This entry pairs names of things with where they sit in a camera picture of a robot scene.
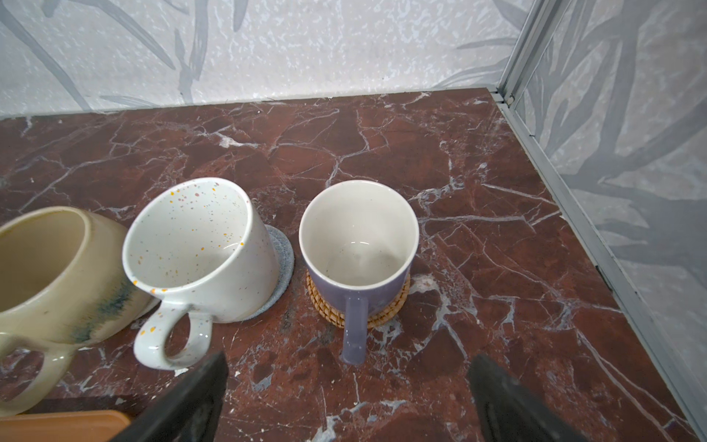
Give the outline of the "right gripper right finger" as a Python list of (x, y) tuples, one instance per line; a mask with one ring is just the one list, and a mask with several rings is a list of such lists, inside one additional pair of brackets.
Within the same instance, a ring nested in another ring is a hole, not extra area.
[(487, 355), (471, 361), (467, 380), (486, 441), (585, 441)]

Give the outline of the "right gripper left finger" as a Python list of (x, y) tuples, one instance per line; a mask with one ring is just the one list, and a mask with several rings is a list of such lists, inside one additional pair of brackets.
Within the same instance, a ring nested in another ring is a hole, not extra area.
[(114, 441), (213, 441), (223, 407), (228, 362), (210, 355)]

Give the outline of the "rattan wicker coaster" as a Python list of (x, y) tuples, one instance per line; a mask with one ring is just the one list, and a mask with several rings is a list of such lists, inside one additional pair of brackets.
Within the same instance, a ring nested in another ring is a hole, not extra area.
[[(332, 305), (330, 305), (323, 297), (320, 295), (318, 289), (316, 289), (309, 272), (306, 272), (306, 287), (309, 298), (320, 316), (333, 324), (334, 326), (344, 329), (344, 313), (337, 311)], [(367, 328), (372, 330), (379, 327), (390, 320), (392, 320), (402, 309), (405, 304), (411, 287), (411, 277), (407, 274), (403, 288), (397, 294), (396, 298), (388, 304), (388, 306), (381, 312), (368, 317)]]

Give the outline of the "beige yellow mug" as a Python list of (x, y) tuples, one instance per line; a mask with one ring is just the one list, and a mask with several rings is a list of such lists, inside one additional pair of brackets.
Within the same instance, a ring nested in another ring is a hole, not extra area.
[(129, 280), (122, 249), (127, 229), (69, 206), (42, 208), (1, 228), (1, 355), (40, 352), (42, 367), (4, 417), (39, 403), (83, 346), (100, 343), (158, 303)]

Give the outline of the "purple white mug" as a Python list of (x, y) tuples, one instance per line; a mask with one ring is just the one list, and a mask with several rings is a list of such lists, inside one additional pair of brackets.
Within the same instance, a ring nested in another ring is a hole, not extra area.
[(402, 291), (420, 239), (408, 201), (371, 180), (347, 180), (307, 206), (298, 238), (321, 297), (344, 315), (341, 359), (366, 360), (367, 324)]

